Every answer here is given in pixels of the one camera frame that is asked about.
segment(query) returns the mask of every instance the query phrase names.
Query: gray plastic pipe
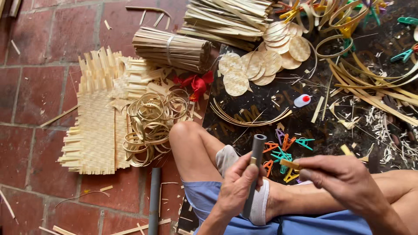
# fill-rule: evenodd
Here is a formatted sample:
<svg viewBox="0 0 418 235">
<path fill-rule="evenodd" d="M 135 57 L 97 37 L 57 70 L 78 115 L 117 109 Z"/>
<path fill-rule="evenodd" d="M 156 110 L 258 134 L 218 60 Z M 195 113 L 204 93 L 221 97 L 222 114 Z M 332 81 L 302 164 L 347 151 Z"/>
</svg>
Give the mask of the gray plastic pipe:
<svg viewBox="0 0 418 235">
<path fill-rule="evenodd" d="M 254 140 L 252 141 L 251 157 L 257 159 L 257 161 L 255 162 L 257 167 L 260 167 L 261 160 L 263 158 L 263 147 L 264 147 L 264 143 L 265 143 L 266 140 L 267 140 L 267 136 L 265 136 L 265 135 L 260 135 L 260 134 L 254 135 Z M 246 219 L 248 219 L 248 217 L 250 217 L 251 207 L 252 207 L 252 199 L 254 198 L 254 192 L 255 192 L 255 187 L 256 186 L 257 186 L 257 179 L 255 179 L 255 181 L 251 184 L 250 194 L 248 195 L 248 198 L 245 201 L 244 210 L 241 213 L 242 217 L 244 217 Z"/>
<path fill-rule="evenodd" d="M 161 168 L 153 168 L 151 174 L 150 214 L 148 234 L 158 234 L 158 212 L 160 206 Z"/>
</svg>

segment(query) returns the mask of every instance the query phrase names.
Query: purple clothespin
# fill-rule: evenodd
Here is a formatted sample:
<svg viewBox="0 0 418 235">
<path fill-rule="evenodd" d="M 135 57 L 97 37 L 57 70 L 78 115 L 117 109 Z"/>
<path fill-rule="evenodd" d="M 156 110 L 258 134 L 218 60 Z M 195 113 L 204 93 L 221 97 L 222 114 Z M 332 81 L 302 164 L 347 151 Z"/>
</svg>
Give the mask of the purple clothespin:
<svg viewBox="0 0 418 235">
<path fill-rule="evenodd" d="M 276 137 L 277 137 L 277 139 L 279 139 L 280 146 L 283 146 L 282 138 L 285 137 L 285 134 L 279 128 L 276 129 Z"/>
</svg>

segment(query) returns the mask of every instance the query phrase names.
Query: fingernail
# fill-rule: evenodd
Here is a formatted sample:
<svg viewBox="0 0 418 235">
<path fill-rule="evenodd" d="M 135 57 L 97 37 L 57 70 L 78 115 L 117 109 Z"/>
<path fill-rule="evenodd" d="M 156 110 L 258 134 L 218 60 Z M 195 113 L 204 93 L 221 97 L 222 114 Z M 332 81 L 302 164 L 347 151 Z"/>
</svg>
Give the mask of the fingernail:
<svg viewBox="0 0 418 235">
<path fill-rule="evenodd" d="M 312 171 L 308 169 L 302 169 L 299 172 L 299 178 L 303 181 L 311 179 Z"/>
</svg>

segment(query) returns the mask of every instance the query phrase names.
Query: red ribbon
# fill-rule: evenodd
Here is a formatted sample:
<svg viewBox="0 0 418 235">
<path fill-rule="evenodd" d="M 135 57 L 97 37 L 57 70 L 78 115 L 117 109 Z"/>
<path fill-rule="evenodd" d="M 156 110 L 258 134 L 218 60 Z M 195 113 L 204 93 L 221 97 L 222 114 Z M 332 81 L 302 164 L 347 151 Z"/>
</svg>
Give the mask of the red ribbon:
<svg viewBox="0 0 418 235">
<path fill-rule="evenodd" d="M 189 97 L 190 101 L 196 102 L 206 92 L 206 84 L 213 82 L 213 71 L 205 73 L 202 78 L 197 74 L 190 75 L 188 78 L 181 80 L 176 75 L 173 78 L 173 82 L 180 84 L 180 87 L 186 87 L 191 84 L 194 93 Z"/>
</svg>

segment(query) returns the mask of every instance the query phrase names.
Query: hand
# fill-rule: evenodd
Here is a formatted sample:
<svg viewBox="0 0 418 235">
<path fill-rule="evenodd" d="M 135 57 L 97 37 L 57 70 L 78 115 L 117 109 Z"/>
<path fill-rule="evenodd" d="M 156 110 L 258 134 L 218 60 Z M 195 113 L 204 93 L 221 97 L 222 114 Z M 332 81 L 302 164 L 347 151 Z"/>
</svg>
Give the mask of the hand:
<svg viewBox="0 0 418 235">
<path fill-rule="evenodd" d="M 257 179 L 256 190 L 260 190 L 263 185 L 263 176 L 266 176 L 266 171 L 263 166 L 260 166 L 259 169 L 255 164 L 248 165 L 250 158 L 251 152 L 240 157 L 225 172 L 224 182 L 214 210 L 221 211 L 227 217 L 232 218 L 242 212 L 251 184 L 255 179 Z"/>
<path fill-rule="evenodd" d="M 323 156 L 295 160 L 299 178 L 324 188 L 347 209 L 366 219 L 391 209 L 367 168 L 354 156 Z"/>
</svg>

